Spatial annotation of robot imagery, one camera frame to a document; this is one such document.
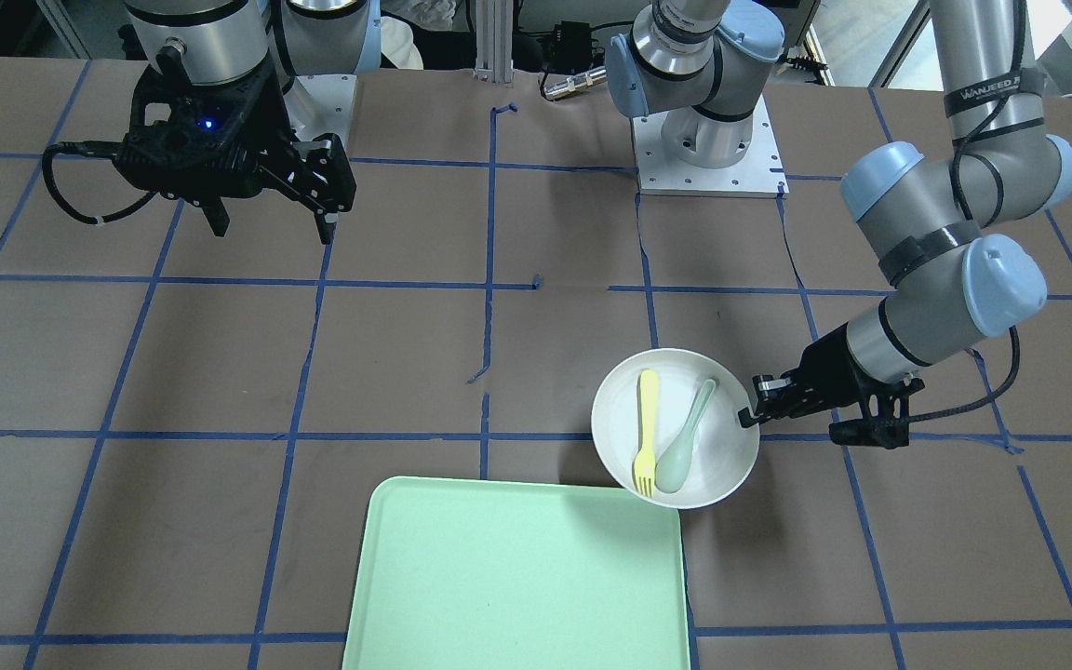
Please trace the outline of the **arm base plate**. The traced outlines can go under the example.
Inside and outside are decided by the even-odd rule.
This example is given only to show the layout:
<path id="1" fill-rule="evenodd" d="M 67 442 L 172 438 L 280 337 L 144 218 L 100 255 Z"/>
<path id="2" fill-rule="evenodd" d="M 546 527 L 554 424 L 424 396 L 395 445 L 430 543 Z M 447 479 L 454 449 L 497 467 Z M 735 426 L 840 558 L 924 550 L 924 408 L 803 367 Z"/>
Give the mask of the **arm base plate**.
<path id="1" fill-rule="evenodd" d="M 664 196 L 787 194 L 787 179 L 765 98 L 749 115 L 720 122 L 694 109 L 631 120 L 639 187 Z"/>
<path id="2" fill-rule="evenodd" d="M 352 139 L 358 76 L 321 74 L 294 77 L 285 104 L 295 137 L 314 142 L 334 133 L 343 144 Z"/>

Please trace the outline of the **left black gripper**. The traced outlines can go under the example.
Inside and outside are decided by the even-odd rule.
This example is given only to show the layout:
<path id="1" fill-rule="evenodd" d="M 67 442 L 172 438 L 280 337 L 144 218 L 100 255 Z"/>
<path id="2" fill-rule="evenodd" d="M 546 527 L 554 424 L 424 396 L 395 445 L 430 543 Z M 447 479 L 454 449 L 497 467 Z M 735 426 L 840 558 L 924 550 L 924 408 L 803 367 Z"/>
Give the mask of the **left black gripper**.
<path id="1" fill-rule="evenodd" d="M 842 446 L 898 449 L 909 445 L 909 397 L 923 389 L 909 379 L 918 364 L 885 334 L 879 318 L 842 324 L 801 353 L 796 368 L 780 378 L 753 378 L 756 403 L 736 419 L 750 429 L 785 417 L 858 406 L 858 420 L 829 425 L 829 436 Z"/>

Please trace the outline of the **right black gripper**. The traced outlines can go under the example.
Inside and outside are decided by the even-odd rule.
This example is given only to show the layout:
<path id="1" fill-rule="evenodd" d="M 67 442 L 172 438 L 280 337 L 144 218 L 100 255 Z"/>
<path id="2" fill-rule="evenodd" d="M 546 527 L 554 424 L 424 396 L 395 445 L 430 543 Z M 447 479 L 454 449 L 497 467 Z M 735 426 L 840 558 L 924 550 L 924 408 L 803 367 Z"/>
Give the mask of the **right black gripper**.
<path id="1" fill-rule="evenodd" d="M 145 68 L 114 168 L 132 187 L 199 204 L 217 237 L 230 225 L 222 198 L 274 188 L 311 209 L 322 245 L 332 245 L 340 212 L 356 194 L 336 133 L 309 142 L 295 135 L 271 62 L 217 86 L 176 87 Z"/>

